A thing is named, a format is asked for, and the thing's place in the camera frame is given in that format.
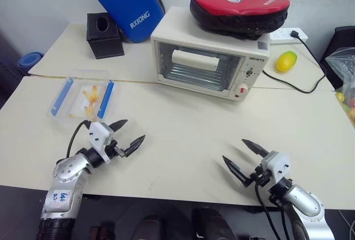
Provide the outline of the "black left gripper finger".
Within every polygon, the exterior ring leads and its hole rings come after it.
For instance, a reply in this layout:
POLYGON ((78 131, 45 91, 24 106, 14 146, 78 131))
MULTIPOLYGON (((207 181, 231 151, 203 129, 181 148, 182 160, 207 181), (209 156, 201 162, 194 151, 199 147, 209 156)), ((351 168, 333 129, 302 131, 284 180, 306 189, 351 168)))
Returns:
POLYGON ((113 132, 117 132, 120 128, 122 128, 128 122, 127 119, 122 119, 116 122, 113 122, 109 125, 113 132))
POLYGON ((137 138, 130 143, 130 146, 124 150, 124 156, 129 157, 134 151, 136 151, 145 139, 145 135, 137 138))

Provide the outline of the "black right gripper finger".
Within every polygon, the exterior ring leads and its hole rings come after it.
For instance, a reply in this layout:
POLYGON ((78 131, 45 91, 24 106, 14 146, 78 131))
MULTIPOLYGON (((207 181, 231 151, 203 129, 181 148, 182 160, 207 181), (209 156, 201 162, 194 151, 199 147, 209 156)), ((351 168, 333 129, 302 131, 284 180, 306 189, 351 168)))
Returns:
POLYGON ((249 178, 246 177, 240 170, 240 168, 232 162, 230 159, 225 157, 224 155, 222 156, 226 166, 230 170, 230 172, 239 179, 239 181, 244 185, 244 187, 248 187, 250 185, 249 183, 249 178))
POLYGON ((242 142, 255 154, 260 155, 261 157, 266 157, 268 155, 268 151, 259 144, 246 139, 242 139, 242 142))

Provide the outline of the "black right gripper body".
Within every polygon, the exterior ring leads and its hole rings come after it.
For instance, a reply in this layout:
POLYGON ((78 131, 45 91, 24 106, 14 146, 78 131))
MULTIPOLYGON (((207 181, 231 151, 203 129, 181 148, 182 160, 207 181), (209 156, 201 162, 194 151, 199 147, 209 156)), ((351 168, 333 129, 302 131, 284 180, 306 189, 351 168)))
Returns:
POLYGON ((271 170, 264 169, 262 165, 258 165, 254 172, 249 175, 248 185, 252 184, 253 182, 261 187, 264 187, 271 181, 273 177, 271 170))

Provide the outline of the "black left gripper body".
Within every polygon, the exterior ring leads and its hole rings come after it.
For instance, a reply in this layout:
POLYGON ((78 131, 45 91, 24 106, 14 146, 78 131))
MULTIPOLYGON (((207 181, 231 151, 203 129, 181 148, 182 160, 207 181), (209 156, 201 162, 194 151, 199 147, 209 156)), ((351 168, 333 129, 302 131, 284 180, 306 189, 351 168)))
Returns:
POLYGON ((105 153, 112 159, 114 157, 126 157, 125 150, 117 147, 117 141, 112 139, 111 143, 105 147, 105 153))

